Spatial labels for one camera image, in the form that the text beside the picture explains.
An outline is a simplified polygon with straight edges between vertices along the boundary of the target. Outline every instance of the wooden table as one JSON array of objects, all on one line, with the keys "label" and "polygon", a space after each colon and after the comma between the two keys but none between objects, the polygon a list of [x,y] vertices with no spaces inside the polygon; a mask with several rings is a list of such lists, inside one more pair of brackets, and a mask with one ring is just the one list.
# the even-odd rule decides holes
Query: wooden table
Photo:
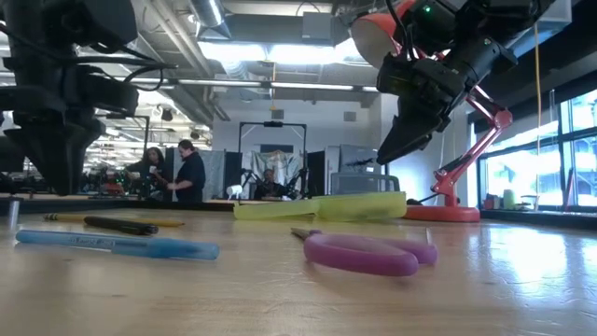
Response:
[{"label": "wooden table", "polygon": [[[0,230],[2,335],[595,335],[597,241],[581,231],[397,220],[235,222],[230,213],[115,210],[178,218],[161,236],[217,242],[216,261],[145,259],[16,245]],[[290,227],[429,240],[435,267],[409,278],[308,264]],[[25,229],[95,231],[22,216]]]}]

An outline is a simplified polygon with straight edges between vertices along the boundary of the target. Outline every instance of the red desk lamp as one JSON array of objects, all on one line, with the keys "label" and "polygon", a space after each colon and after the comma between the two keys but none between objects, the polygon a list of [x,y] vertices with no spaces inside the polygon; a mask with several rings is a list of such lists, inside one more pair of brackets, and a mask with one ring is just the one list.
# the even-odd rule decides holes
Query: red desk lamp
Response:
[{"label": "red desk lamp", "polygon": [[[401,17],[415,3],[406,0],[396,7],[396,14]],[[393,38],[396,23],[390,14],[369,14],[354,21],[351,34],[354,44],[363,58],[376,68],[380,68],[388,52],[398,54],[402,46]],[[424,53],[417,49],[421,57]],[[441,59],[442,53],[434,55]],[[431,187],[435,194],[444,195],[444,206],[409,205],[404,218],[447,222],[479,222],[479,210],[475,207],[458,206],[455,185],[466,169],[512,123],[512,114],[496,104],[480,87],[476,87],[466,98],[490,125],[490,130],[478,142],[458,159],[446,164],[434,172],[437,183]]]}]

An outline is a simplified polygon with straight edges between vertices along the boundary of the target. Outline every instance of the lamp base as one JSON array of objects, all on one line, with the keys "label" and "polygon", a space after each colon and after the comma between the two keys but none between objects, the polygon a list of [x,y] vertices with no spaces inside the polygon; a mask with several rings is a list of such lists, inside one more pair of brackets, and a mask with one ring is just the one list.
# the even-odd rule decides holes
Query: lamp base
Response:
[{"label": "lamp base", "polygon": [[479,223],[478,208],[462,206],[409,205],[405,219],[445,221],[455,223]]}]

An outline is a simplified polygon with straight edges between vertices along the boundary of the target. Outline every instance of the scissors blade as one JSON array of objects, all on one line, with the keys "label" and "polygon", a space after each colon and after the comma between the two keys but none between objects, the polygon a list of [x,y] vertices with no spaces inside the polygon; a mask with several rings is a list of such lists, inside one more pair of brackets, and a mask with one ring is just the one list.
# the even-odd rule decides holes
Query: scissors blade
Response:
[{"label": "scissors blade", "polygon": [[297,228],[290,228],[290,232],[294,235],[296,235],[298,238],[300,238],[301,240],[305,240],[307,238],[309,238],[309,236],[311,235],[311,232],[308,230],[303,230],[303,229],[297,229]]}]

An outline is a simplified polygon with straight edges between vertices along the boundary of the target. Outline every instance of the man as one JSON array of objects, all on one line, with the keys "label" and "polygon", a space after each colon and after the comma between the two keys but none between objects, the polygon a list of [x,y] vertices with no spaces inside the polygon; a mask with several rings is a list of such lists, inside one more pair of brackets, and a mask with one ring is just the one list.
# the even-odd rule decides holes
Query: man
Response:
[{"label": "man", "polygon": [[168,189],[176,191],[176,198],[179,202],[202,202],[203,187],[205,186],[203,160],[188,140],[183,140],[178,144],[178,153],[183,160],[183,166],[180,167],[174,183],[168,184]]},{"label": "man", "polygon": [[284,194],[284,187],[273,181],[273,170],[266,169],[263,172],[263,183],[257,185],[254,199],[263,200],[264,198],[280,198]]}]

